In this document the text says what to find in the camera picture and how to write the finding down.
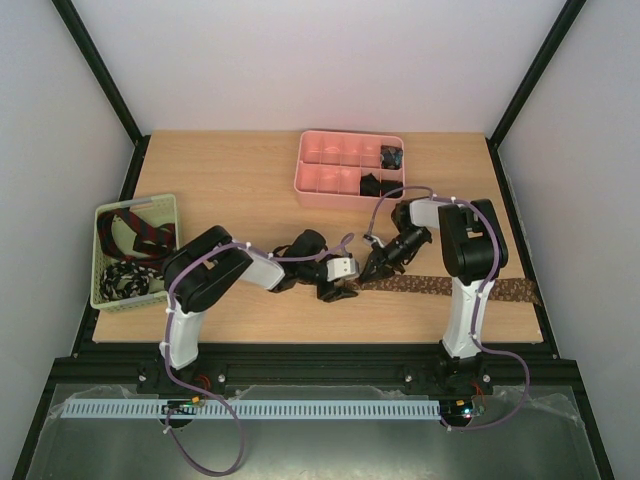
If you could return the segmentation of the brown floral tie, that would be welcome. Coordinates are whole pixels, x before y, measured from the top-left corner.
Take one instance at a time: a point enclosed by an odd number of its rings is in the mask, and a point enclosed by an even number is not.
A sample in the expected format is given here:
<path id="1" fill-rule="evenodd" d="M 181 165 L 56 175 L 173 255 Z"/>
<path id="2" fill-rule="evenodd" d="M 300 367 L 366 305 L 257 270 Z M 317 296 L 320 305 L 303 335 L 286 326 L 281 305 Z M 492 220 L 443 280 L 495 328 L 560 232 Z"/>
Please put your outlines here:
<path id="1" fill-rule="evenodd" d="M 346 286 L 356 291 L 370 290 L 451 296 L 453 279 L 442 276 L 394 275 L 387 279 L 366 283 L 351 280 L 346 283 Z M 497 279 L 488 298 L 503 302 L 542 305 L 537 284 L 526 278 Z"/>

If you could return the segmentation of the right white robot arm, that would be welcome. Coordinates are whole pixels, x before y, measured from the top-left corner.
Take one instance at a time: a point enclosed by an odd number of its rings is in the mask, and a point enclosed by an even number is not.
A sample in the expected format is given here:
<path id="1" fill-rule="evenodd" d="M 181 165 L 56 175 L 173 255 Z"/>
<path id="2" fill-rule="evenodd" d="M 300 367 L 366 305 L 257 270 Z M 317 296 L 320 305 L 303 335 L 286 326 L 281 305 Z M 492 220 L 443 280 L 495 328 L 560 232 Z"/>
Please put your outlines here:
<path id="1" fill-rule="evenodd" d="M 508 262 L 508 249 L 492 202 L 454 198 L 419 198 L 399 202 L 392 212 L 398 235 L 383 245 L 371 243 L 365 267 L 357 279 L 372 287 L 405 272 L 420 248 L 440 235 L 442 259 L 451 277 L 452 306 L 446 332 L 439 342 L 432 382 L 442 392 L 468 393 L 482 381 L 481 330 L 491 292 Z"/>

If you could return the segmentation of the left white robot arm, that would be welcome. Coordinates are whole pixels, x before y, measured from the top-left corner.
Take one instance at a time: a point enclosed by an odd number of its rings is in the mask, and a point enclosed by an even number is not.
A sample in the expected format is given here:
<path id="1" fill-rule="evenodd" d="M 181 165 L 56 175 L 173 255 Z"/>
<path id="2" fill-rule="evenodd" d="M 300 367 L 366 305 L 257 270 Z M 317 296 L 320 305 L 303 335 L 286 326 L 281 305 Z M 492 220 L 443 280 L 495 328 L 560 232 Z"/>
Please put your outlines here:
<path id="1" fill-rule="evenodd" d="M 325 302 L 355 297 L 356 292 L 342 285 L 359 275 L 358 262 L 347 251 L 353 239 L 349 233 L 330 248 L 319 232 L 307 229 L 291 244 L 267 253 L 214 226 L 176 251 L 162 267 L 167 324 L 159 350 L 166 377 L 182 388 L 210 394 L 210 388 L 182 380 L 178 373 L 197 360 L 206 312 L 237 282 L 271 293 L 313 285 L 317 298 Z"/>

